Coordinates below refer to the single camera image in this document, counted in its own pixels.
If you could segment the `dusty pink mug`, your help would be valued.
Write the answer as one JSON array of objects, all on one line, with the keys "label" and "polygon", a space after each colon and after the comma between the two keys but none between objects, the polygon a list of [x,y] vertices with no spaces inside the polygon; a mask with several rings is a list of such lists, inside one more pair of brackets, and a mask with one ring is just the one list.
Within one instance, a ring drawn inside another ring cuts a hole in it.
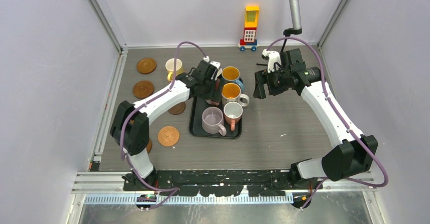
[{"label": "dusty pink mug", "polygon": [[210,94],[210,98],[205,100],[209,105],[218,106],[221,103],[220,82],[220,79],[216,80],[213,91]]}]

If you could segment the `black plastic tray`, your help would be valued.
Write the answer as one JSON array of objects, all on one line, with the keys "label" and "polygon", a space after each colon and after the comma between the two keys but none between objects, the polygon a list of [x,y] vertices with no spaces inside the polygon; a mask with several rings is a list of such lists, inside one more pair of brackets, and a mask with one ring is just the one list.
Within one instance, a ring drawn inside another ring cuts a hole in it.
[{"label": "black plastic tray", "polygon": [[202,98],[194,98],[191,108],[189,132],[194,136],[235,139],[242,134],[242,116],[248,97],[241,93],[238,85],[220,79],[216,93],[221,101],[218,105]]}]

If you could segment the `dark walnut round coaster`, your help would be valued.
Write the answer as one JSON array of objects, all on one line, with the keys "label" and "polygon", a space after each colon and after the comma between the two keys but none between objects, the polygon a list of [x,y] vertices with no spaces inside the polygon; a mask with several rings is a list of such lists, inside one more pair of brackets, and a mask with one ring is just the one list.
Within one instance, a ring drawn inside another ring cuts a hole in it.
[{"label": "dark walnut round coaster", "polygon": [[172,108],[170,108],[168,110],[168,112],[172,115],[179,115],[179,114],[184,112],[185,108],[186,108],[186,103],[180,102],[180,103],[176,104],[175,106],[173,106]]}]

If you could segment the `yellow mug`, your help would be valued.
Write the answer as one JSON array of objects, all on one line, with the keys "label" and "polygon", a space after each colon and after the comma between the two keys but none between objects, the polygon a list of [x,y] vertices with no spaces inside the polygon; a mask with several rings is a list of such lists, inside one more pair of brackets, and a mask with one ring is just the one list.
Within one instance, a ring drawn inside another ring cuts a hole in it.
[{"label": "yellow mug", "polygon": [[174,58],[171,58],[166,61],[165,68],[168,71],[167,80],[171,82],[173,80],[173,74],[176,72],[176,75],[179,75],[183,72],[185,72],[183,68],[183,63],[180,59],[176,60],[176,63],[174,63]]}]

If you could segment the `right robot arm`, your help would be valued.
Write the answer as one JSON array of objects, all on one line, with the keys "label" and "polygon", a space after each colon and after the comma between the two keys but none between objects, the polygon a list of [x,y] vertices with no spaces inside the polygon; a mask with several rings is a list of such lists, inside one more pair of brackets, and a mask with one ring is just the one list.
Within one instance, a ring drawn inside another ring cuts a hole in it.
[{"label": "right robot arm", "polygon": [[321,158],[293,163],[290,184],[302,189],[311,178],[339,181],[369,171],[378,142],[373,135],[364,135],[346,116],[320,69],[307,67],[299,49],[282,53],[263,50],[262,58],[268,64],[266,69],[255,72],[253,96],[264,99],[268,94],[296,91],[316,114],[332,146]]}]

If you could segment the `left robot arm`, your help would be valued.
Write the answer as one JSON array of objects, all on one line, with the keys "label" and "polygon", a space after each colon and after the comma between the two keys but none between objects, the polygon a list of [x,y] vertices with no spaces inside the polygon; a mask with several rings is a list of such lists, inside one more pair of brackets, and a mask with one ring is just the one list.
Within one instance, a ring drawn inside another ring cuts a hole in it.
[{"label": "left robot arm", "polygon": [[152,174],[155,168],[147,152],[150,125],[169,109],[190,98],[218,100],[216,86],[220,68],[219,62],[202,60],[196,68],[177,75],[168,86],[146,99],[135,103],[123,101],[118,105],[110,135],[138,175],[136,184],[142,190],[151,190],[156,182]]}]

